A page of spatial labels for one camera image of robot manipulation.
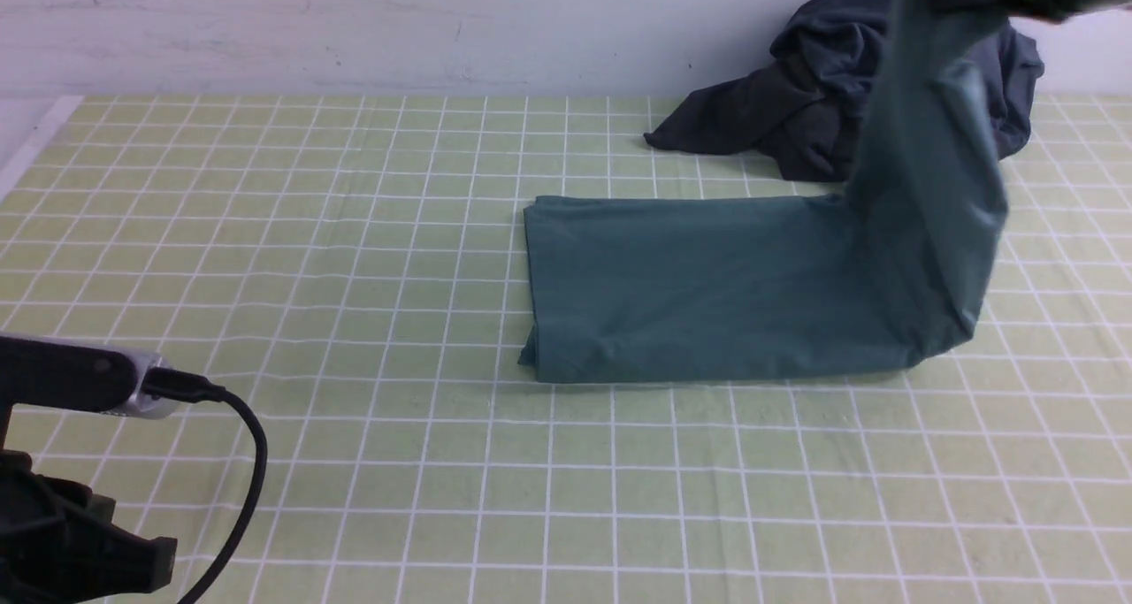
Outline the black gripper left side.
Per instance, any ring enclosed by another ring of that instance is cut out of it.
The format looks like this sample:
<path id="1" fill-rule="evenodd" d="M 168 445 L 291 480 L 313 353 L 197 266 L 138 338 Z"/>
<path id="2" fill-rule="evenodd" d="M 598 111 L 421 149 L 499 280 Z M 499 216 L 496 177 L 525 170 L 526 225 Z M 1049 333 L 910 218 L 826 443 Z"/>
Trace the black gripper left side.
<path id="1" fill-rule="evenodd" d="M 1 596 L 5 603 L 85 603 L 154 593 L 172 580 L 177 540 L 145 540 L 113 521 L 115 500 L 31 468 L 3 451 Z"/>

